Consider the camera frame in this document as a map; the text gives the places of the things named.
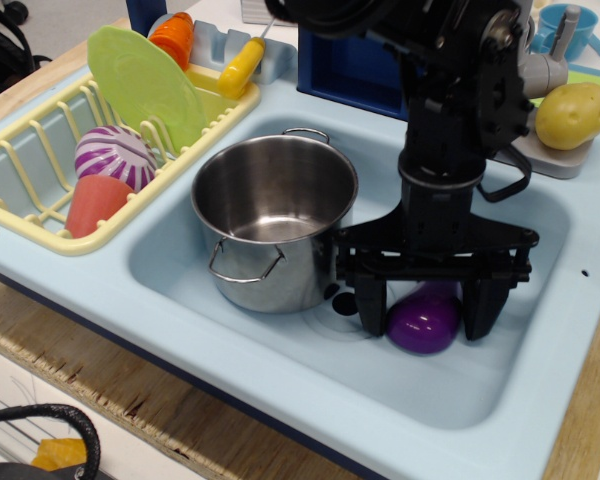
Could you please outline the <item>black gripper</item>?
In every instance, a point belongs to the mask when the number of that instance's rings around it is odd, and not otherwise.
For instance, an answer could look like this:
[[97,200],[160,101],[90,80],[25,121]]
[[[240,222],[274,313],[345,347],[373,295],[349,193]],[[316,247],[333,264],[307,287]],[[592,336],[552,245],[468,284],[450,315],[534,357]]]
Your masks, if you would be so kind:
[[486,337],[509,296],[528,281],[529,254],[539,235],[472,213],[473,195],[497,203],[523,191],[531,168],[499,190],[482,185],[485,167],[436,174],[402,164],[401,199],[385,216],[339,230],[336,275],[355,290],[363,329],[381,337],[387,329],[387,281],[453,280],[462,285],[465,336]]

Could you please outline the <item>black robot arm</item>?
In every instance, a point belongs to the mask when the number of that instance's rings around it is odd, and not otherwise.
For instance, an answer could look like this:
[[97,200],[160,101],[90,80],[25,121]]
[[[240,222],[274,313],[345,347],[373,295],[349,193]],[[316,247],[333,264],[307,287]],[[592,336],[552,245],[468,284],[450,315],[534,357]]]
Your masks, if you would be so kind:
[[532,103],[518,72],[521,7],[513,1],[270,1],[273,17],[318,36],[359,36],[392,50],[408,112],[398,160],[401,199],[386,216],[342,229],[337,275],[363,328],[388,330],[390,281],[457,281],[465,334],[492,329],[510,291],[528,280],[538,234],[474,215],[487,161],[508,153],[521,178],[485,192],[499,202],[529,184],[514,141]]

